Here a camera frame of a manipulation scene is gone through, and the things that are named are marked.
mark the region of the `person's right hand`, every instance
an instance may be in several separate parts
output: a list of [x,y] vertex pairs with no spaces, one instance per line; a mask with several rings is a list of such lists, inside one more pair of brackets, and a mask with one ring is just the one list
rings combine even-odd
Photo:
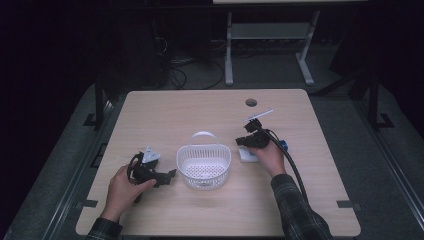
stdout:
[[144,191],[156,184],[155,179],[136,185],[128,180],[128,164],[122,166],[110,180],[106,206],[101,218],[118,222],[121,215],[134,203],[134,200]]
[[249,151],[259,158],[259,162],[271,177],[275,177],[279,174],[286,174],[284,154],[273,141],[270,141],[268,146],[263,149],[249,148]]

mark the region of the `plaid sleeve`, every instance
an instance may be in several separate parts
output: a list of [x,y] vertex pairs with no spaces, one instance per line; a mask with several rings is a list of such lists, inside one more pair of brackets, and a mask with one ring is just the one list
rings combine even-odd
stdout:
[[121,233],[122,226],[116,222],[97,218],[88,233],[86,240],[116,240]]
[[333,239],[328,224],[305,202],[293,178],[287,174],[271,181],[286,240]]

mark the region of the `table leg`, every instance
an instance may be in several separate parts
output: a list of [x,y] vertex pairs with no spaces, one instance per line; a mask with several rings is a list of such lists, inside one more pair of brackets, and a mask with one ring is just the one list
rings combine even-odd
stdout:
[[312,37],[314,36],[315,27],[318,22],[319,11],[315,11],[312,16],[311,22],[309,24],[308,32],[305,37],[305,45],[300,53],[296,53],[296,59],[299,64],[300,70],[302,71],[303,78],[307,85],[313,85],[314,80],[312,79],[311,73],[309,71],[308,65],[306,64],[306,55],[309,50],[309,46],[311,45]]
[[233,64],[231,62],[231,12],[228,13],[227,22],[227,54],[225,56],[225,84],[232,86],[233,81]]

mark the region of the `white plastic basket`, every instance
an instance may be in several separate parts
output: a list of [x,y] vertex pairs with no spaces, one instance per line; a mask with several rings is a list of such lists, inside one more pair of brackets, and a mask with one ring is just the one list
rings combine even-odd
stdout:
[[[198,136],[211,136],[215,144],[193,145]],[[230,149],[219,144],[210,132],[198,132],[191,136],[190,144],[177,152],[178,170],[184,175],[188,186],[198,190],[213,190],[221,187],[228,178],[231,162]]]

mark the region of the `table top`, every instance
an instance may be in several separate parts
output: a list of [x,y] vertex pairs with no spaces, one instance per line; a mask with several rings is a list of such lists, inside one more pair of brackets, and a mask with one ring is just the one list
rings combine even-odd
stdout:
[[[257,106],[246,105],[255,99]],[[212,191],[189,188],[177,172],[170,185],[145,192],[121,217],[123,235],[143,236],[282,236],[280,215],[270,176],[259,163],[242,163],[235,139],[249,135],[244,118],[264,112],[264,128],[284,139],[308,194],[311,207],[329,224],[334,236],[360,233],[352,208],[339,208],[349,198],[340,179],[308,95],[303,90],[142,91],[128,94],[93,181],[76,230],[85,235],[106,202],[109,180],[120,166],[147,146],[161,154],[158,172],[176,169],[177,151],[199,131],[213,133],[231,150],[227,182]],[[199,143],[214,143],[210,137]],[[288,174],[294,177],[286,161]]]

